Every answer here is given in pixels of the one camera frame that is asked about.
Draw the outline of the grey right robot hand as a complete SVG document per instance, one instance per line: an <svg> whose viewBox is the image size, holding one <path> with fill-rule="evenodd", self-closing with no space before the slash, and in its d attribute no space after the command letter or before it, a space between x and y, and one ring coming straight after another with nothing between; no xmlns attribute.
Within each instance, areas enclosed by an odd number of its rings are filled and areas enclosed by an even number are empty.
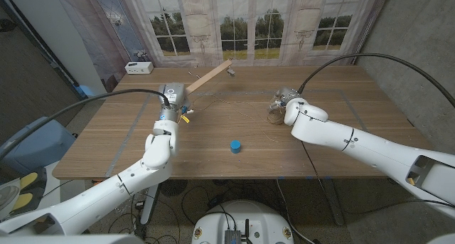
<svg viewBox="0 0 455 244"><path fill-rule="evenodd" d="M267 111L279 111L280 109L285 108L291 100L296 98L301 98L301 95L297 90L290 87L281 87L275 92Z"/></svg>

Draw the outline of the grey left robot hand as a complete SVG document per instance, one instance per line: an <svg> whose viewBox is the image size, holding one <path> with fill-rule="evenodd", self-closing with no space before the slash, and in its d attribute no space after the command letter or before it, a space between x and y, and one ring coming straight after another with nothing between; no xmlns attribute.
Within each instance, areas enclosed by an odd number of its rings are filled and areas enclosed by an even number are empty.
<svg viewBox="0 0 455 244"><path fill-rule="evenodd" d="M159 120L178 121L180 114L186 114L191 105L187 98L186 89L183 83L166 83L159 87L159 92L166 96L169 106L166 106L164 99L159 97L161 111Z"/></svg>

